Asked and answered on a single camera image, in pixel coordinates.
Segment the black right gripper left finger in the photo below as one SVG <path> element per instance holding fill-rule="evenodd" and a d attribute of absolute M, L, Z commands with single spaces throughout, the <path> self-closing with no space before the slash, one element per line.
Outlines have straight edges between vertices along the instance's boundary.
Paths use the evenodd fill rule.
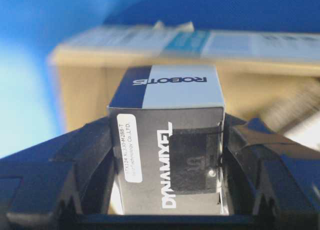
<path fill-rule="evenodd" d="M 102 117 L 0 161 L 0 227 L 60 230 L 107 214 L 115 177 L 111 123 Z"/>

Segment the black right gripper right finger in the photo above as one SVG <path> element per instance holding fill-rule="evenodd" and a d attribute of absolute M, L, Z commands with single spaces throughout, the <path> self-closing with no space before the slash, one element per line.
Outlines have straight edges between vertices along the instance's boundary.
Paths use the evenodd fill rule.
<path fill-rule="evenodd" d="M 320 227 L 320 154 L 270 130 L 259 118 L 227 114 L 221 157 L 230 215 L 266 230 Z"/>

